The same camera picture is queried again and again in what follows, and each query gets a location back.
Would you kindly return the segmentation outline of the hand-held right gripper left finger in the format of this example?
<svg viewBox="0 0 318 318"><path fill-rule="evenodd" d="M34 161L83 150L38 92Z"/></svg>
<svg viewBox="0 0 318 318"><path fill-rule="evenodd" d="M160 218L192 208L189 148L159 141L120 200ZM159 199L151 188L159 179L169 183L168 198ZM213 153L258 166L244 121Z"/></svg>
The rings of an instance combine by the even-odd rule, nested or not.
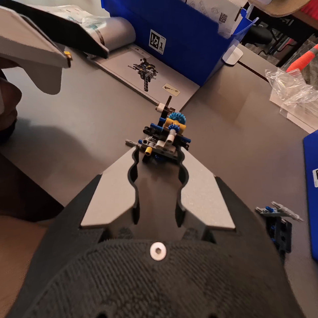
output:
<svg viewBox="0 0 318 318"><path fill-rule="evenodd" d="M117 236L140 219L138 178L139 148L131 148L102 174L81 221L82 228L105 228Z"/></svg>

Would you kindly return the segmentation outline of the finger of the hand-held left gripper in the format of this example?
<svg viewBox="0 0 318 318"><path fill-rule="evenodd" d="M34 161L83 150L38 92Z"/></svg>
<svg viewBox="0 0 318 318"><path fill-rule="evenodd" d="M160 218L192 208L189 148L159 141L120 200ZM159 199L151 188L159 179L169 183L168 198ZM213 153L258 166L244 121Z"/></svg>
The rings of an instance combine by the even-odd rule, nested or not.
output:
<svg viewBox="0 0 318 318"><path fill-rule="evenodd" d="M109 50L76 22L12 0L6 0L5 7L29 18L53 42L101 58L109 56Z"/></svg>
<svg viewBox="0 0 318 318"><path fill-rule="evenodd" d="M68 56L28 17L12 9L0 9L0 54L24 69L42 92L61 90L62 69L70 68Z"/></svg>

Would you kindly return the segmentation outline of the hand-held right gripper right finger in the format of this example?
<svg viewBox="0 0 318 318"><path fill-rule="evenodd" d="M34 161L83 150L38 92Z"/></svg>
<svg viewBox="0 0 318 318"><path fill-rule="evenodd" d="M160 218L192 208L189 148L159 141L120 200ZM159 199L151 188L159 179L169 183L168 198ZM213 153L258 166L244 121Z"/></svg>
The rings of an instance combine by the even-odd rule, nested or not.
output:
<svg viewBox="0 0 318 318"><path fill-rule="evenodd" d="M235 232L236 226L214 174L189 151L180 147L175 220L179 228L193 229L199 239L212 230Z"/></svg>

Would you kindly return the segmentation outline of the lego gear assembly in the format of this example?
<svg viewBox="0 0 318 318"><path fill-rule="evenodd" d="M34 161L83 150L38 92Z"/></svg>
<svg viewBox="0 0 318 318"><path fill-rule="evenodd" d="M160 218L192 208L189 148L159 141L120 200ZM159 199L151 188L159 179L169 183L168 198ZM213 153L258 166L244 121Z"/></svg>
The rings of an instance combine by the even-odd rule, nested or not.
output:
<svg viewBox="0 0 318 318"><path fill-rule="evenodd" d="M171 100L172 96L169 96L165 104L157 104L156 111L160 113L158 123L144 127L143 139L137 142L125 140L126 146L137 147L144 154L142 158L144 163L149 162L151 158L158 162L177 163L178 150L180 148L189 150L191 140L184 136L186 117L169 106Z"/></svg>

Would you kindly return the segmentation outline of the lego instruction booklet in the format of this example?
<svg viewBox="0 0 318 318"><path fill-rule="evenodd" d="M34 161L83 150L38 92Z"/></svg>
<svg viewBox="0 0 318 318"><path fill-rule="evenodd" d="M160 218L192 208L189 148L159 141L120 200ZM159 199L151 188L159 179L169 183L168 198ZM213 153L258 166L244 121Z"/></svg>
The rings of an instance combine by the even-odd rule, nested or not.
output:
<svg viewBox="0 0 318 318"><path fill-rule="evenodd" d="M88 60L153 104L181 110L200 86L175 71L134 43L135 30L126 19L108 17L102 29L108 58L88 54Z"/></svg>

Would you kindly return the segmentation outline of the small lego subassembly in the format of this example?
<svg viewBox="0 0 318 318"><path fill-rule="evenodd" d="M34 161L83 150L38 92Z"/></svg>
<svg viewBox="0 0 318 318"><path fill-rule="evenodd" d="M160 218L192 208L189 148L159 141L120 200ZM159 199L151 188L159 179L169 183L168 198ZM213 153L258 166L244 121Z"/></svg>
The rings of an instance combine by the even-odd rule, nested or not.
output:
<svg viewBox="0 0 318 318"><path fill-rule="evenodd" d="M274 201L271 204L273 207L256 207L255 211L264 218L266 232L274 243L282 264L285 264L286 254L292 251L292 223L285 220L284 217L298 222L304 220L282 204Z"/></svg>

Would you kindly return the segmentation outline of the person's left hand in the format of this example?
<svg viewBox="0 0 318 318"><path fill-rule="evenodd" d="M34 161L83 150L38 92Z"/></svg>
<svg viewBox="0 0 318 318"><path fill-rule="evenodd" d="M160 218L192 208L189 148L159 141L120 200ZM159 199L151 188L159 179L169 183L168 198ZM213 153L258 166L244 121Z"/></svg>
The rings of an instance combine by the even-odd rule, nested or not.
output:
<svg viewBox="0 0 318 318"><path fill-rule="evenodd" d="M0 69L1 69L1 79L0 79L0 88L1 88L1 96L3 101L3 110L1 111L1 119L4 119L6 117L13 117L13 119L16 118L17 112L16 112L16 106L20 102L22 93L15 85L7 81L5 77L2 77L4 73L2 72L2 69L9 69L9 68L15 68L20 67L19 64L17 64L14 61L11 61L9 59L0 58Z"/></svg>

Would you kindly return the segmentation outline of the flat clear plastic bag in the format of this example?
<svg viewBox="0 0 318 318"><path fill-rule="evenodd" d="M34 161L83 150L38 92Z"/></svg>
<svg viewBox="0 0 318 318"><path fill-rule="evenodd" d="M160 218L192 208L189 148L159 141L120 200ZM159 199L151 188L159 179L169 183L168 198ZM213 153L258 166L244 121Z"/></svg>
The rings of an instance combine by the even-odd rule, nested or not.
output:
<svg viewBox="0 0 318 318"><path fill-rule="evenodd" d="M31 5L31 7L79 24L96 42L106 46L102 29L106 26L108 17L92 15L73 4L62 6Z"/></svg>

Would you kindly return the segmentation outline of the shallow blue storage bin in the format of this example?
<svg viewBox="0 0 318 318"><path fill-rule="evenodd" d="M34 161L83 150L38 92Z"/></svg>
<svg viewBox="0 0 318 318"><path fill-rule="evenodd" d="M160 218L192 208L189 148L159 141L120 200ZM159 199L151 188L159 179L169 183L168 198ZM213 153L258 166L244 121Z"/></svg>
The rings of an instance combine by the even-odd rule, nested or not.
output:
<svg viewBox="0 0 318 318"><path fill-rule="evenodd" d="M318 131L303 139L308 224L312 258L318 262Z"/></svg>

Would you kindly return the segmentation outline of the deep blue storage bin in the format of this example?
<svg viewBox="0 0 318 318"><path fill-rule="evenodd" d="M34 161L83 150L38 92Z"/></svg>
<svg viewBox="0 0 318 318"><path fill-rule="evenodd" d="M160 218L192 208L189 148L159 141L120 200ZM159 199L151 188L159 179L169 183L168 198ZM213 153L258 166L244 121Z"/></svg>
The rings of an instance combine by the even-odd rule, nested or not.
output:
<svg viewBox="0 0 318 318"><path fill-rule="evenodd" d="M224 54L258 20L247 19L242 9L241 22L226 39L216 22L183 1L101 0L101 7L131 23L137 46L199 86L222 67Z"/></svg>

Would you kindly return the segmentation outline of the white rounded plate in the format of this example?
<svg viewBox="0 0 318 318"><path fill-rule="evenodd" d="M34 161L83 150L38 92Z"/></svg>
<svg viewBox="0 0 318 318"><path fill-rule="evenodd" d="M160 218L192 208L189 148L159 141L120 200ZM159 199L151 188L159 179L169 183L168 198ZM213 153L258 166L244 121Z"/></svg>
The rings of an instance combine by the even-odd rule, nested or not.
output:
<svg viewBox="0 0 318 318"><path fill-rule="evenodd" d="M243 56L243 52L235 45L232 45L223 55L222 61L228 66L234 66Z"/></svg>

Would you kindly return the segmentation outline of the white printed cardboard box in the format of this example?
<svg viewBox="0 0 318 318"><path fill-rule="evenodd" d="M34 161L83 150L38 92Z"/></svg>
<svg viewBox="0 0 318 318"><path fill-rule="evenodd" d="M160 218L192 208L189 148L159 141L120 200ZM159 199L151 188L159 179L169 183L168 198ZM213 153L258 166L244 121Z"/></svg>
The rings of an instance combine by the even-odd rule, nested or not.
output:
<svg viewBox="0 0 318 318"><path fill-rule="evenodd" d="M244 0L185 0L186 4L218 24L218 34L228 39L242 20Z"/></svg>

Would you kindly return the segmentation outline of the orange foam object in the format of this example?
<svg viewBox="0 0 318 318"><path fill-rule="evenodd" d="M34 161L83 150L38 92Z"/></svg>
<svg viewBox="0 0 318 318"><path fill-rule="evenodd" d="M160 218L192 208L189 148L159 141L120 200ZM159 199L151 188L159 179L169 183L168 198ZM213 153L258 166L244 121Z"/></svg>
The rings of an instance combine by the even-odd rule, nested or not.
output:
<svg viewBox="0 0 318 318"><path fill-rule="evenodd" d="M292 62L290 66L287 68L286 72L289 73L297 69L299 71L302 71L316 57L317 54L318 44L316 44L313 48L311 48L309 51L307 51L294 62Z"/></svg>

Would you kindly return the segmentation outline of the black office chair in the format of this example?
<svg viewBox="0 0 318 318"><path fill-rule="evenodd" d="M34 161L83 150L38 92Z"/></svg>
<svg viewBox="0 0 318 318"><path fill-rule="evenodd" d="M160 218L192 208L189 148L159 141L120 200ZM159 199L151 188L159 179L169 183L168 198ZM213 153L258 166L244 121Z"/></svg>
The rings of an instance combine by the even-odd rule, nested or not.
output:
<svg viewBox="0 0 318 318"><path fill-rule="evenodd" d="M273 35L267 28L260 25L253 25L249 28L241 41L242 45L268 45L272 42Z"/></svg>

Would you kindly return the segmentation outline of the tan curved board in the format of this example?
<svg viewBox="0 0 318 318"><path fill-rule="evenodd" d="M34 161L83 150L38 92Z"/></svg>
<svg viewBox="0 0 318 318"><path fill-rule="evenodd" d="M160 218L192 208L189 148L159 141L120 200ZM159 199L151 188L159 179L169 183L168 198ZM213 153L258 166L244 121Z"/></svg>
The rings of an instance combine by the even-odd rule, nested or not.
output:
<svg viewBox="0 0 318 318"><path fill-rule="evenodd" d="M293 14L309 2L310 0L248 0L250 5L276 18Z"/></svg>

